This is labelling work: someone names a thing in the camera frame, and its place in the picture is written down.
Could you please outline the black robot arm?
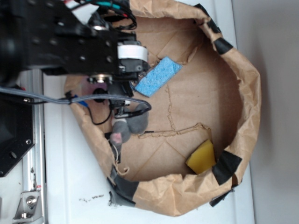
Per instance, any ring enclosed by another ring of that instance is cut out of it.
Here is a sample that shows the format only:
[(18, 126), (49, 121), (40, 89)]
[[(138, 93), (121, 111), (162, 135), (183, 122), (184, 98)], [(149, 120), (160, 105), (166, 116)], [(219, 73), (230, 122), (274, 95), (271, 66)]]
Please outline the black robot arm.
[[(145, 114), (151, 105), (126, 112), (134, 102), (132, 84), (149, 70), (148, 50), (137, 40), (128, 3), (119, 0), (3, 0), (0, 3), (0, 91), (58, 104), (107, 99), (117, 119)], [(55, 100), (14, 87), (21, 72), (84, 75), (102, 83), (91, 95)]]

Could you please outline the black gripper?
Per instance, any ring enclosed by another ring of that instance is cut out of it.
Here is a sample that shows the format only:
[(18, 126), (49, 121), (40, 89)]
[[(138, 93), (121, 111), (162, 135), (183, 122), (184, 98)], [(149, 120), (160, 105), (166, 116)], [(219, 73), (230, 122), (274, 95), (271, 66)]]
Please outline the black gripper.
[(135, 117), (150, 110), (150, 104), (143, 100), (133, 99), (132, 83), (137, 83), (139, 77), (145, 74), (148, 64), (148, 50), (137, 40), (135, 32), (119, 32), (117, 39), (117, 63), (115, 73), (100, 73), (87, 80), (92, 83), (104, 84), (94, 94), (106, 94), (101, 100), (109, 100), (109, 110), (117, 117)]

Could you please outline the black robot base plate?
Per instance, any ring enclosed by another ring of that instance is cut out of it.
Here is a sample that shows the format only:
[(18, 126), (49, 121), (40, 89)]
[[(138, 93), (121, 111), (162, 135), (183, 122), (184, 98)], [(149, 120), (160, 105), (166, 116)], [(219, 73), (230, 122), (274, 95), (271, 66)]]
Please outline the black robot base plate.
[(0, 176), (5, 177), (34, 145), (29, 97), (0, 94)]

